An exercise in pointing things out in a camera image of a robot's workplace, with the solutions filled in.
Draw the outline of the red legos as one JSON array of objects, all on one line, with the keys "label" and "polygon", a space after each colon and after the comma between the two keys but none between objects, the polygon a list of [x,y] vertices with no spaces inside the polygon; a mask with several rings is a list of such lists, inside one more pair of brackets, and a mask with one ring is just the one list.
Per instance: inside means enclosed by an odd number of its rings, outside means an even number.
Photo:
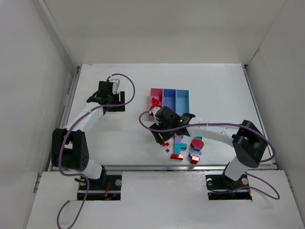
[{"label": "red legos", "polygon": [[157,98],[153,97],[152,98],[152,104],[151,104],[150,110],[152,110],[155,107],[161,108],[161,105],[160,105],[160,101]]}]

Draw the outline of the red lego piece cluster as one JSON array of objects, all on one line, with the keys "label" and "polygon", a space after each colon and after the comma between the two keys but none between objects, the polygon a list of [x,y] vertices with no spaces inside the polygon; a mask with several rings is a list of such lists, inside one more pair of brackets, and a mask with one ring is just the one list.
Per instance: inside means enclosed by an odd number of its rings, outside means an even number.
[{"label": "red lego piece cluster", "polygon": [[162,147],[165,148],[166,153],[170,152],[169,145],[170,144],[168,142],[163,142],[163,144],[162,144]]}]

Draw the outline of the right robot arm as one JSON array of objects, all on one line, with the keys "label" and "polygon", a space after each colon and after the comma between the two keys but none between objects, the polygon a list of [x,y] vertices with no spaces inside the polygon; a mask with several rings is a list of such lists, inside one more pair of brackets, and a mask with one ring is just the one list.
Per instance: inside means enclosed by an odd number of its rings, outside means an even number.
[{"label": "right robot arm", "polygon": [[247,120],[241,124],[209,123],[194,114],[178,115],[167,106],[154,107],[149,111],[154,118],[150,131],[157,143],[162,144],[174,135],[203,137],[231,146],[235,157],[224,169],[223,176],[238,181],[250,168],[257,168],[267,143],[256,126]]}]

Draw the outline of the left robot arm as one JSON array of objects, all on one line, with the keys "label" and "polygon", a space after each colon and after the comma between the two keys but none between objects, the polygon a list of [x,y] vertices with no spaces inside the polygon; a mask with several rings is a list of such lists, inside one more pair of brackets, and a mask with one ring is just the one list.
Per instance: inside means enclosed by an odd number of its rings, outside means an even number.
[{"label": "left robot arm", "polygon": [[64,128],[52,133],[51,163],[85,175],[92,183],[104,186],[105,167],[89,158],[86,135],[106,112],[125,111],[125,92],[118,91],[120,80],[100,81],[98,90],[90,96],[80,114]]}]

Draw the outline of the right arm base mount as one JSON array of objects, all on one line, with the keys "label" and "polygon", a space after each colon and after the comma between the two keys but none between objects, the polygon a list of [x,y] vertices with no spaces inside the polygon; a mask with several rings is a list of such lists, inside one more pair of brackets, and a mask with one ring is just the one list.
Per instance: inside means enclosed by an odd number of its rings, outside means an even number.
[{"label": "right arm base mount", "polygon": [[209,200],[252,200],[246,174],[237,181],[219,174],[208,174],[205,177]]}]

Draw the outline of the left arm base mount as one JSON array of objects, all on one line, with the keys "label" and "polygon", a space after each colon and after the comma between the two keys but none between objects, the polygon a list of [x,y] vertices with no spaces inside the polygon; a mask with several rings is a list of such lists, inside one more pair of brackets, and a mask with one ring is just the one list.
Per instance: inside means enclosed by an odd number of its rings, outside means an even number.
[{"label": "left arm base mount", "polygon": [[[87,183],[83,177],[75,178],[78,182],[77,200],[84,200]],[[122,174],[107,175],[106,183],[90,180],[89,192],[86,200],[117,201],[121,200]]]}]

